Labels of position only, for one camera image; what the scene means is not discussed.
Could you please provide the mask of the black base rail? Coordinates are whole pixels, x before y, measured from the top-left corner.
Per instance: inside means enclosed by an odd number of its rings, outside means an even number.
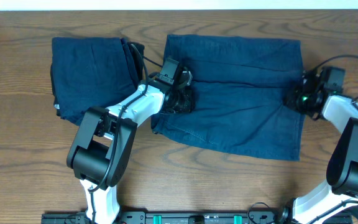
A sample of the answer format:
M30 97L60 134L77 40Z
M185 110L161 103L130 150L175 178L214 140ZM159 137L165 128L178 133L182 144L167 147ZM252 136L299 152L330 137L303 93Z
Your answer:
M84 212L78 213L45 213L42 215L42 224L81 224L90 223ZM246 213L145 213L124 212L120 214L114 224L250 224L275 223L272 212Z

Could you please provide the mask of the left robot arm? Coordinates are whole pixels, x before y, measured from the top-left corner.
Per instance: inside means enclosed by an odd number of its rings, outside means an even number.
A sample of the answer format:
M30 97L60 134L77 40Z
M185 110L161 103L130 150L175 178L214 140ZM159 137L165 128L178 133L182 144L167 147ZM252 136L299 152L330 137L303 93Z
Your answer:
M160 72L142 80L126 99L106 108L89 108L67 155L86 194L86 223L114 223L120 212L117 184L131 154L137 128L157 113L190 113L195 107L193 75L168 58Z

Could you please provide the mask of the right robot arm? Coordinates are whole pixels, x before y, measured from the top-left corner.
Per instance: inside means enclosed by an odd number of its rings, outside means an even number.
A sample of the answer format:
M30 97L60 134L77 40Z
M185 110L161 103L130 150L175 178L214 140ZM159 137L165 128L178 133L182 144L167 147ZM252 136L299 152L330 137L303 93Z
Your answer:
M284 207L277 223L351 223L346 210L358 206L358 102L343 95L345 71L318 66L285 98L285 106L314 120L329 121L341 134L326 178Z

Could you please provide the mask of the dark blue shorts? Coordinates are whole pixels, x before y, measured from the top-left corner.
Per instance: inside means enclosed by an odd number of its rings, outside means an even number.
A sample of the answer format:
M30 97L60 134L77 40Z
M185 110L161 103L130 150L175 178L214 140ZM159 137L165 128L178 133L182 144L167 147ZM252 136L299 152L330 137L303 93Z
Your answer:
M195 108L153 115L154 133L230 154L300 158L305 117L283 102L303 73L300 41L170 34L164 56L192 73Z
M144 46L118 37L52 39L50 77L57 116L80 125L86 110L113 106L133 94Z

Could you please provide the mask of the folded dark blue shorts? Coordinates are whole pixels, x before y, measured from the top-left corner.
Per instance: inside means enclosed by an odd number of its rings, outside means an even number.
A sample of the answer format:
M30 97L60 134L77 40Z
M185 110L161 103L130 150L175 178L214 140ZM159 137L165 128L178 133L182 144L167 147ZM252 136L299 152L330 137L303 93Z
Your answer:
M52 39L50 77L57 116L80 125L86 110L113 106L133 94L144 46L118 37Z

